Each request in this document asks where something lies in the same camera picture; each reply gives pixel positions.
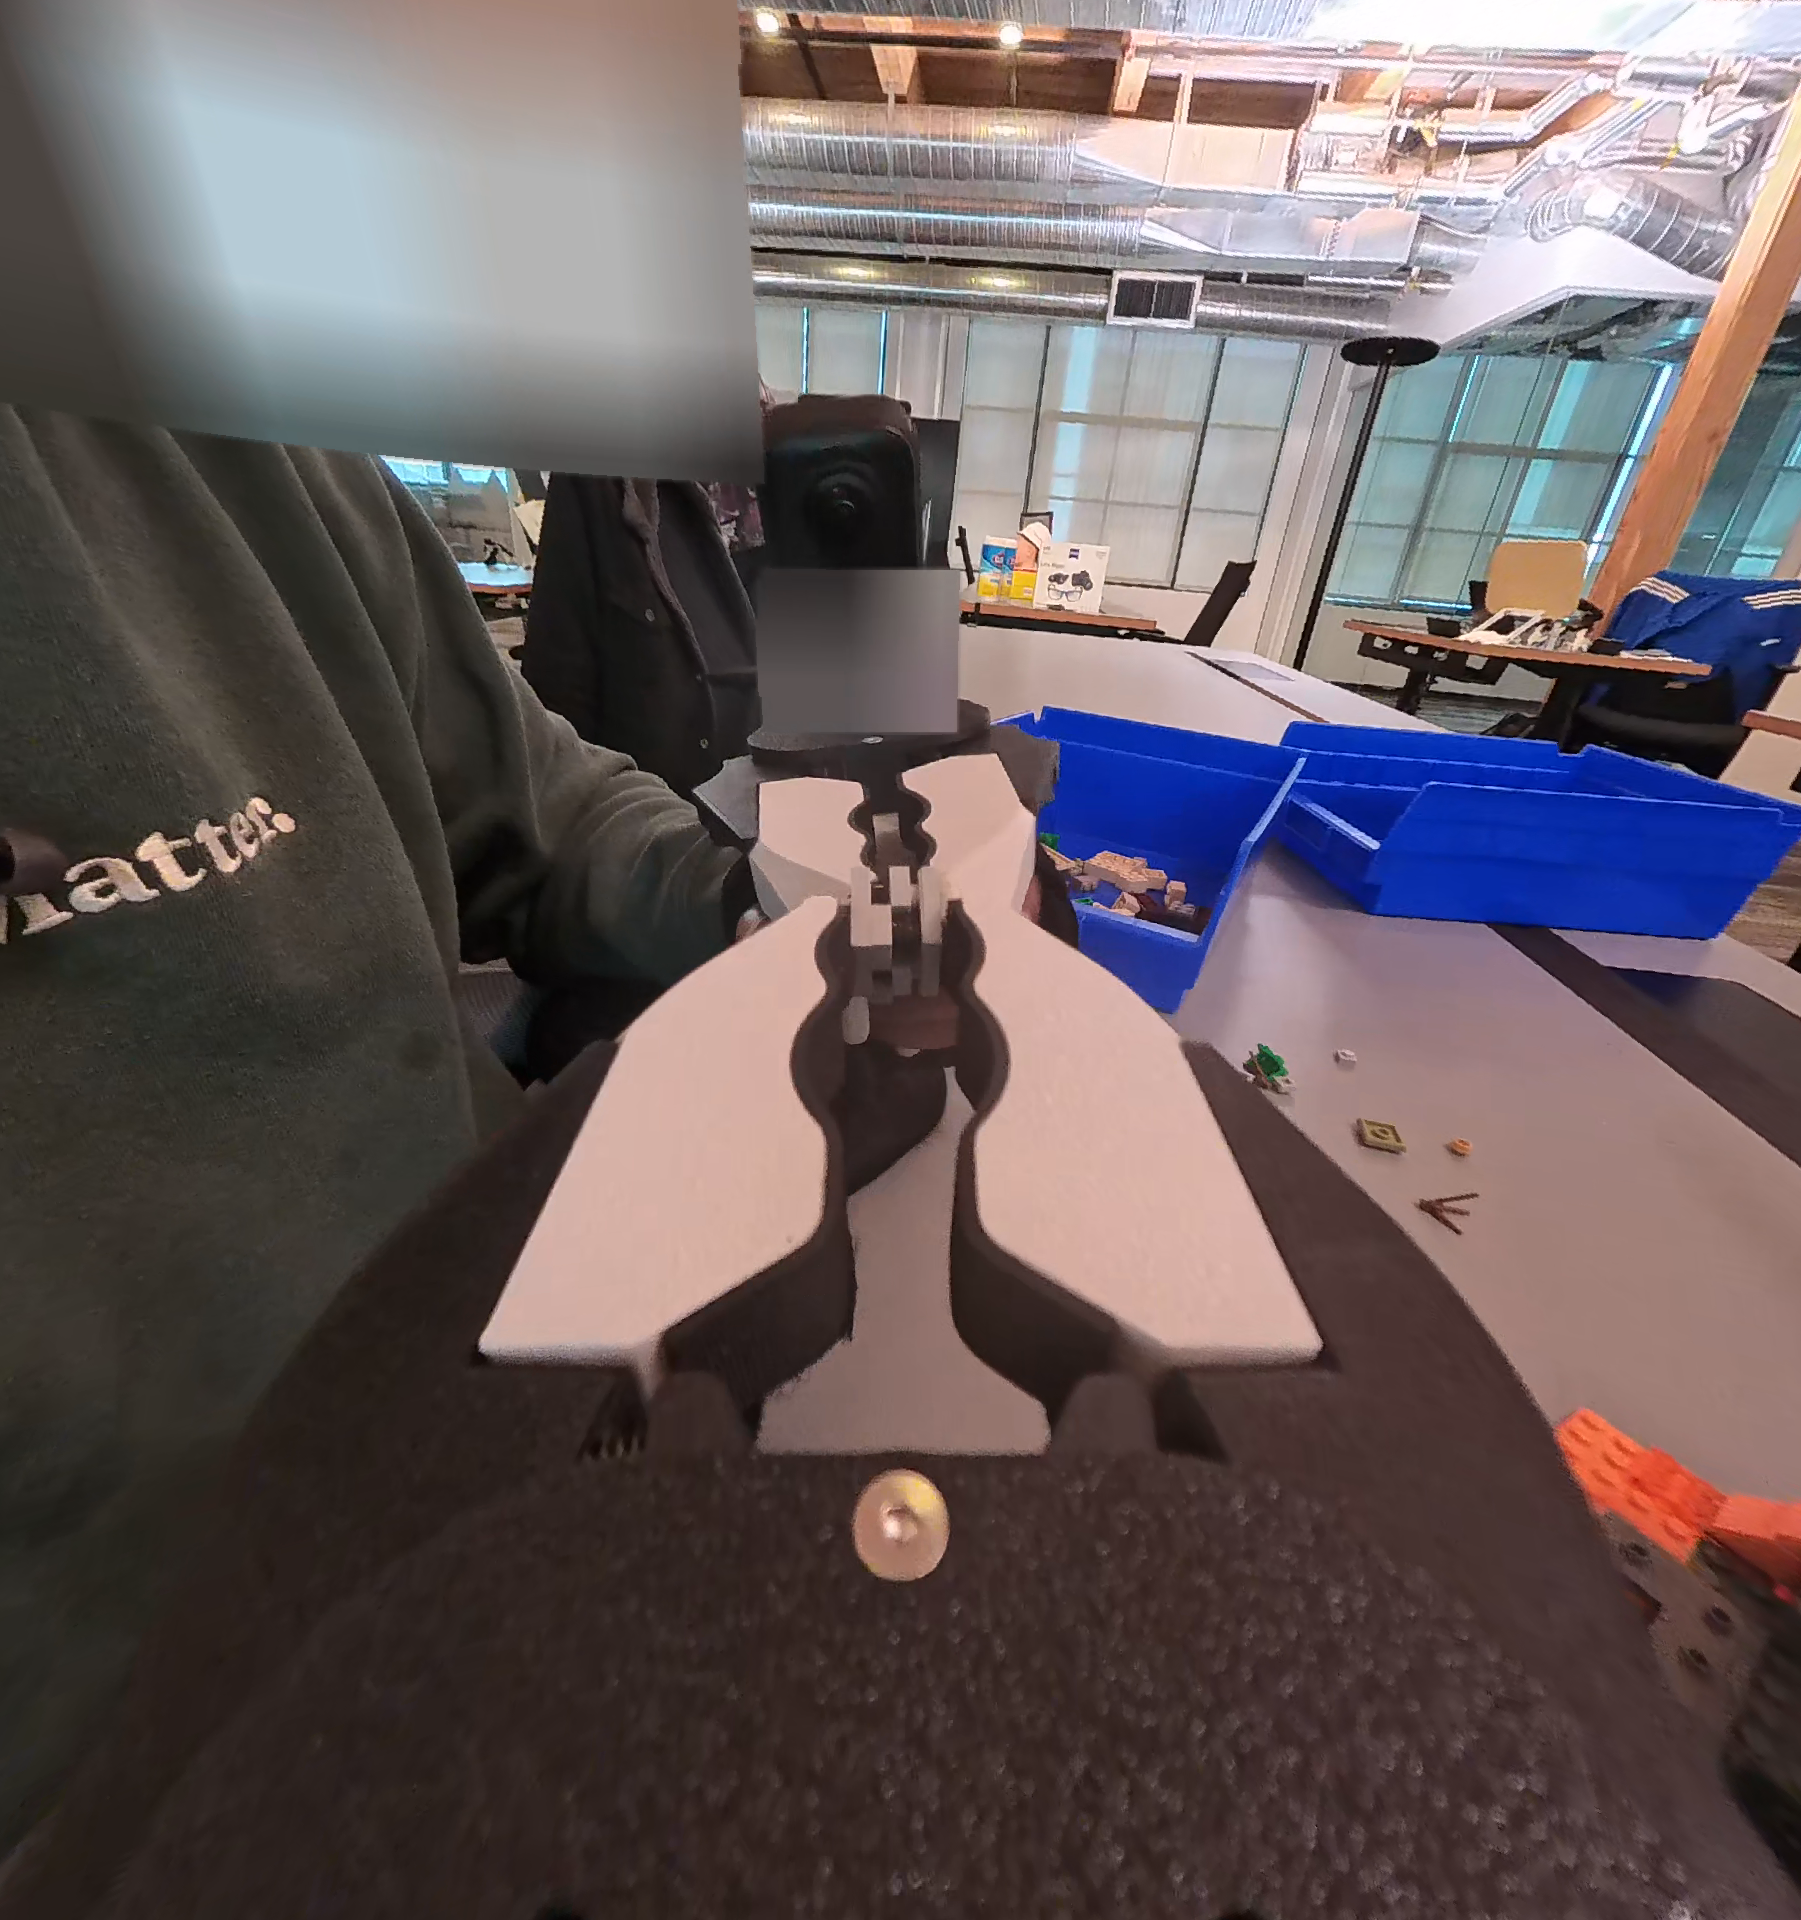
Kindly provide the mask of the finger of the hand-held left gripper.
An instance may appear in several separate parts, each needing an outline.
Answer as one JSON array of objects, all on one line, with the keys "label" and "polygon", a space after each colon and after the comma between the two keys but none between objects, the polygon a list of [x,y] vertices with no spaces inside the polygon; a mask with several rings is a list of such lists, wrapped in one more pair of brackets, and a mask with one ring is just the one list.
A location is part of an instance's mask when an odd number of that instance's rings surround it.
[{"label": "finger of the hand-held left gripper", "polygon": [[968,910],[1022,910],[1030,810],[993,754],[913,765],[918,833],[931,869]]},{"label": "finger of the hand-held left gripper", "polygon": [[761,785],[749,853],[761,915],[794,915],[813,899],[844,902],[877,877],[862,779],[788,773]]}]

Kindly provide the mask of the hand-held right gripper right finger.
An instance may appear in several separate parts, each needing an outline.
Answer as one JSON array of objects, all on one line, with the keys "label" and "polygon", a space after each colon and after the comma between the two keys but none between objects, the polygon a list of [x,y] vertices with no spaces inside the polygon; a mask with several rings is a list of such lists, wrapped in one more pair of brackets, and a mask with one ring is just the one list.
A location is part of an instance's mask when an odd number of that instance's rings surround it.
[{"label": "hand-held right gripper right finger", "polygon": [[968,902],[951,1309],[1013,1383],[1317,1362],[1317,1321],[1175,1027],[1109,972]]}]

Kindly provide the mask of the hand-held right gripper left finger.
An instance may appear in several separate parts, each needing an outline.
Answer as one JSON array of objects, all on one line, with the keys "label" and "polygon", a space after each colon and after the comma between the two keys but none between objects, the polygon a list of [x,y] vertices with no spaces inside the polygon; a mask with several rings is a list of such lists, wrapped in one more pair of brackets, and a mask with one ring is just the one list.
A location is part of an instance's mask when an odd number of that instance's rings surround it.
[{"label": "hand-held right gripper left finger", "polygon": [[611,1050],[482,1362],[794,1379],[849,1330],[841,902],[798,902]]}]

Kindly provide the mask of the small grey brick assembly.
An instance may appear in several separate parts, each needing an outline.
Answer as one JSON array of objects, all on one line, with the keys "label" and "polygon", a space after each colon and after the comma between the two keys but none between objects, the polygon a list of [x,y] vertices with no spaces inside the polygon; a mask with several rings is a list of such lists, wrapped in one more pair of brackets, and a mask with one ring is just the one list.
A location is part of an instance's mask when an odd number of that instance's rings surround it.
[{"label": "small grey brick assembly", "polygon": [[929,810],[888,791],[849,810],[862,864],[844,877],[844,1045],[951,1065],[983,960],[954,877],[931,856]]}]

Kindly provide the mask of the grey desk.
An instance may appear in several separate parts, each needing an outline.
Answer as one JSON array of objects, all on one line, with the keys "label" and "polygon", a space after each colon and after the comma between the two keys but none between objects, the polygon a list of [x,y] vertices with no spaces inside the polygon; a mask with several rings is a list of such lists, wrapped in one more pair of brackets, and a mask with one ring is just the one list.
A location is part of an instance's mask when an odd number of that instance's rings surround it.
[{"label": "grey desk", "polygon": [[[1275,673],[1237,685],[1178,642],[960,627],[960,696],[1275,739],[1296,718],[1401,726]],[[1296,1065],[1296,1119],[1457,1282],[1547,1418],[1593,1408],[1732,1494],[1801,1498],[1801,1165],[1627,1042],[1490,923],[1378,917],[1289,853],[1230,899],[1175,1027]],[[1393,1119],[1409,1153],[1359,1150]],[[1048,1418],[954,1332],[941,1277],[968,1103],[849,1193],[859,1330],[765,1401],[770,1456],[1030,1456]],[[1460,1237],[1419,1193],[1478,1188]]]}]

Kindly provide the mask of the pile of loose bricks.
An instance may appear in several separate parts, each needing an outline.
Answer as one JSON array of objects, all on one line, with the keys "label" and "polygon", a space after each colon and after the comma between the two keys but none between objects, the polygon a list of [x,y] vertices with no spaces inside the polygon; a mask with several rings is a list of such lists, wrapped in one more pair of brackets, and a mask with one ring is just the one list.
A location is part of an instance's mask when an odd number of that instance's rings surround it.
[{"label": "pile of loose bricks", "polygon": [[1055,877],[1067,884],[1074,910],[1107,910],[1117,917],[1178,933],[1178,934],[1203,934],[1213,917],[1213,910],[1196,902],[1178,872],[1151,869],[1144,856],[1127,856],[1127,853],[1068,856],[1061,853],[1055,833],[1044,833],[1044,864],[1055,869]]}]

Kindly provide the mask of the blue plastic bin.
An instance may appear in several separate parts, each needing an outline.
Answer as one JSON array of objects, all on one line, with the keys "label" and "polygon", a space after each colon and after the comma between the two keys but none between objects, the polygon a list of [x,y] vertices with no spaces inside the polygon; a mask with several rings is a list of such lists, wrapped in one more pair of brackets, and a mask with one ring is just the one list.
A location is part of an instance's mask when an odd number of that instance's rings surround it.
[{"label": "blue plastic bin", "polygon": [[1584,761],[1547,739],[1289,726],[1302,754],[1275,833],[1365,910],[1404,910],[1425,888],[1440,910],[1460,877],[1432,864],[1543,864],[1543,838],[1607,796]]},{"label": "blue plastic bin", "polygon": [[1432,779],[1378,847],[1368,915],[1722,934],[1801,847],[1801,802],[1701,779],[1701,796]]},{"label": "blue plastic bin", "polygon": [[1302,773],[1302,754],[1074,707],[1013,711],[1013,730],[1061,748],[1055,796],[1037,810],[1061,856],[1127,856],[1184,884],[1184,910],[1121,915],[1117,884],[1074,888],[1082,956],[1155,1011],[1178,1011],[1213,933]]}]

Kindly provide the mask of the dark jacket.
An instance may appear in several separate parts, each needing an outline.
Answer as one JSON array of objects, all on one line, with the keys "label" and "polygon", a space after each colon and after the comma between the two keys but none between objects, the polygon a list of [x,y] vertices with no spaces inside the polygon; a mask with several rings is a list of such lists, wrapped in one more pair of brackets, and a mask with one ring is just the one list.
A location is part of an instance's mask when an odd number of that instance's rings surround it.
[{"label": "dark jacket", "polygon": [[699,796],[761,726],[726,482],[548,476],[518,668],[580,739]]}]

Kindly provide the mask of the green sweatshirt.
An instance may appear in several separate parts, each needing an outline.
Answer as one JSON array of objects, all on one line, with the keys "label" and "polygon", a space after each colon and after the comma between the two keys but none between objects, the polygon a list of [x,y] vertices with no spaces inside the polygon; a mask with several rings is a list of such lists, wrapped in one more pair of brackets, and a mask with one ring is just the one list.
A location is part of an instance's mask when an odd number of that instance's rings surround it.
[{"label": "green sweatshirt", "polygon": [[482,1130],[429,650],[497,650],[376,454],[0,404],[0,1860],[109,1707],[198,1484]]}]

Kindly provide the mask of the black floor lamp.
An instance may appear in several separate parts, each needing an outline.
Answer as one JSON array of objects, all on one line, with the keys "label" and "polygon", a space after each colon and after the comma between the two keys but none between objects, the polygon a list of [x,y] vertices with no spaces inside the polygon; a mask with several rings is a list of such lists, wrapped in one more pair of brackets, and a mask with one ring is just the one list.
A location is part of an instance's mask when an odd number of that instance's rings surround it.
[{"label": "black floor lamp", "polygon": [[1306,610],[1302,610],[1302,627],[1296,627],[1296,654],[1289,654],[1296,673],[1311,654],[1311,630],[1317,630],[1326,594],[1328,594],[1328,572],[1334,572],[1334,558],[1341,558],[1341,539],[1346,539],[1355,493],[1359,493],[1359,476],[1365,476],[1365,461],[1368,461],[1368,439],[1378,439],[1387,385],[1393,385],[1401,365],[1425,365],[1432,354],[1440,354],[1440,343],[1418,336],[1418,333],[1368,333],[1368,336],[1341,343],[1341,363],[1368,371],[1368,394],[1365,394],[1365,411],[1359,411],[1359,430],[1355,430],[1341,489],[1328,499],[1317,568],[1311,568]]}]

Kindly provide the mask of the multicoloured brick model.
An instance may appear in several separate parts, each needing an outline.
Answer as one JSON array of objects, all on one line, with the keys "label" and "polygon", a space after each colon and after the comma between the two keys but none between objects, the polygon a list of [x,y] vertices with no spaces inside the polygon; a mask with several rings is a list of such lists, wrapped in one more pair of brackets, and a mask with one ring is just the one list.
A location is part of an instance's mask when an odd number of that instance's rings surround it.
[{"label": "multicoloured brick model", "polygon": [[1556,1423],[1674,1699],[1801,1881],[1801,1498],[1729,1494],[1593,1408]]}]

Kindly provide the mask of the tan chair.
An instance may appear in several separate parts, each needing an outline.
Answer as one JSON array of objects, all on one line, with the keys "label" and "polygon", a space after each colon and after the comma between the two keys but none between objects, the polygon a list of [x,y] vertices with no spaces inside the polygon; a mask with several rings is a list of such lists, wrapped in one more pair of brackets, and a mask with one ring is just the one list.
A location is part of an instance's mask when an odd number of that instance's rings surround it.
[{"label": "tan chair", "polygon": [[1490,617],[1576,617],[1584,610],[1590,539],[1498,539],[1482,568]]}]

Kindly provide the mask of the blue jacket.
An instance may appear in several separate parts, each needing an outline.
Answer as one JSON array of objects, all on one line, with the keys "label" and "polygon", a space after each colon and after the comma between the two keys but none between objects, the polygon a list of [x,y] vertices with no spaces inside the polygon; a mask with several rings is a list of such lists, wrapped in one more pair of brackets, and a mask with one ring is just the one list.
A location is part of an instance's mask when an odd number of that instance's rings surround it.
[{"label": "blue jacket", "polygon": [[1620,654],[1678,654],[1732,689],[1732,711],[1761,711],[1801,660],[1801,580],[1732,580],[1656,568],[1607,618]]}]

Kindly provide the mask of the silver ceiling duct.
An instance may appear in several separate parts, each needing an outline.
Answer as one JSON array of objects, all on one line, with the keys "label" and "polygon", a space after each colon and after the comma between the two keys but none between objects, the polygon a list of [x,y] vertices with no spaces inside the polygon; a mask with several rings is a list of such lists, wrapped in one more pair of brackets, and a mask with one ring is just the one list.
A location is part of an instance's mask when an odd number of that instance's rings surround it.
[{"label": "silver ceiling duct", "polygon": [[1160,208],[1178,128],[1061,110],[743,103],[755,247],[931,254]]}]

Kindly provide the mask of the wooden post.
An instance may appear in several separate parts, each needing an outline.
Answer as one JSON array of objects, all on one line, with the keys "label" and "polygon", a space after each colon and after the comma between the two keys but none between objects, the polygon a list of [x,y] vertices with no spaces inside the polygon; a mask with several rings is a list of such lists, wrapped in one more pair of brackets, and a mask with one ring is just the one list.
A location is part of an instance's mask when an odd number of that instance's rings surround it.
[{"label": "wooden post", "polygon": [[1801,94],[1783,117],[1779,153],[1757,190],[1752,223],[1729,258],[1722,294],[1678,365],[1671,411],[1642,461],[1616,517],[1593,604],[1616,610],[1627,585],[1674,563],[1689,509],[1732,443],[1761,354],[1801,288]]}]

